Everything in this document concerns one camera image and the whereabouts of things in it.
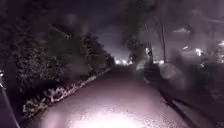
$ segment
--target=sky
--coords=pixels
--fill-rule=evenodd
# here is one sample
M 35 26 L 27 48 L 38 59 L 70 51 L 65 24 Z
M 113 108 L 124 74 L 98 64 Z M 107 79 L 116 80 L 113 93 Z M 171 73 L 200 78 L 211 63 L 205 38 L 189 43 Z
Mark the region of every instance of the sky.
M 122 27 L 119 22 L 126 1 L 128 0 L 52 0 L 51 6 L 54 14 L 66 26 L 78 29 L 81 33 L 91 32 L 97 35 L 99 42 L 108 52 L 116 58 L 125 59 L 129 52 L 121 45 Z M 155 15 L 164 23 L 167 54 L 173 49 L 179 50 L 185 46 L 206 49 L 210 40 L 208 37 L 212 35 L 215 40 L 222 40 L 223 12 L 223 0 L 164 0 L 160 12 Z M 145 24 L 149 31 L 142 28 L 140 40 L 152 42 L 155 54 L 161 56 L 161 44 L 156 34 L 160 29 L 155 27 L 150 15 L 146 19 Z M 193 28 L 191 34 L 174 32 L 187 25 Z

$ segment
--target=pole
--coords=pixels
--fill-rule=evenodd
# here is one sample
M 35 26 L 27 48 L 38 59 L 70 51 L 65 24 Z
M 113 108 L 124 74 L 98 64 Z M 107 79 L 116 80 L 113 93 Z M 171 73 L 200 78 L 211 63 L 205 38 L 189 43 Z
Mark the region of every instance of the pole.
M 3 86 L 3 79 L 2 79 L 2 77 L 3 77 L 3 71 L 0 70 L 0 87 L 2 88 L 3 99 L 5 100 L 5 103 L 6 103 L 7 107 L 8 107 L 8 109 L 9 109 L 9 113 L 10 113 L 12 119 L 13 119 L 13 122 L 16 125 L 16 128 L 20 128 L 19 123 L 16 120 L 16 116 L 15 116 L 15 114 L 13 112 L 12 106 L 11 106 L 11 104 L 9 102 L 9 98 L 7 96 L 7 93 L 5 91 L 6 88 Z
M 164 33 L 164 26 L 163 26 L 163 20 L 160 19 L 160 25 L 161 25 L 161 38 L 162 38 L 162 47 L 163 47 L 163 60 L 164 63 L 166 63 L 166 41 L 165 41 L 165 33 Z

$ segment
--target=vegetation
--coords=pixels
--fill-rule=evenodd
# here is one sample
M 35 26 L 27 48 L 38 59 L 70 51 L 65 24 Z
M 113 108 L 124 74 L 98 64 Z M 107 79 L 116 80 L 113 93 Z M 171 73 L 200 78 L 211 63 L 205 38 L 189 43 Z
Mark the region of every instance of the vegetation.
M 27 1 L 15 20 L 0 17 L 0 69 L 5 71 L 4 82 L 10 99 L 13 104 L 19 103 L 20 110 L 27 99 L 30 101 L 37 95 L 33 107 L 46 107 L 49 100 L 44 92 L 49 88 L 53 91 L 47 96 L 60 90 L 65 97 L 73 87 L 60 85 L 77 82 L 83 75 L 87 79 L 98 75 L 114 63 L 97 37 L 74 33 L 58 23 L 57 18 L 50 18 L 51 9 L 43 0 Z
M 157 4 L 149 5 L 146 0 L 130 0 L 124 11 L 124 35 L 122 44 L 130 50 L 133 62 L 141 60 L 146 46 L 140 42 L 139 31 L 145 26 L 147 15 L 157 9 Z

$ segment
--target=light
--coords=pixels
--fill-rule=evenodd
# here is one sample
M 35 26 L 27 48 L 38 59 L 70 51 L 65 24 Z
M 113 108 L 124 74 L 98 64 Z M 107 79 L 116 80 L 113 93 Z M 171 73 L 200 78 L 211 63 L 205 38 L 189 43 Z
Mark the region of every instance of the light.
M 145 52 L 146 52 L 146 54 L 148 54 L 149 53 L 149 48 L 145 48 Z
M 219 46 L 224 47 L 224 40 L 219 44 Z
M 132 61 L 130 61 L 128 64 L 133 64 L 133 62 L 132 62 Z
M 198 56 L 201 56 L 201 54 L 202 54 L 202 50 L 201 49 L 196 48 L 195 51 L 196 51 Z
M 186 47 L 183 47 L 183 50 L 186 50 L 186 49 L 188 49 L 188 46 L 186 46 Z
M 126 61 L 126 60 L 122 60 L 122 63 L 123 63 L 124 65 L 127 65 L 127 61 Z
M 115 60 L 115 64 L 121 64 L 121 61 L 120 60 Z
M 160 60 L 159 65 L 163 65 L 163 64 L 164 64 L 164 60 Z
M 135 121 L 123 114 L 100 113 L 92 119 L 78 122 L 74 128 L 138 128 L 138 126 Z

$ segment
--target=asphalt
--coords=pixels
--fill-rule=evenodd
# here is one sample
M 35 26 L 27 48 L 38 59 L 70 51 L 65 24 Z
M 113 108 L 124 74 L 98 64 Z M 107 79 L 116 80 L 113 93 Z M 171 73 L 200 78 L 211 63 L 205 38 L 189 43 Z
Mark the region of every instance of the asphalt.
M 28 128 L 189 128 L 136 75 L 129 67 L 115 68 L 39 114 Z M 191 110 L 185 112 L 199 128 L 212 128 Z

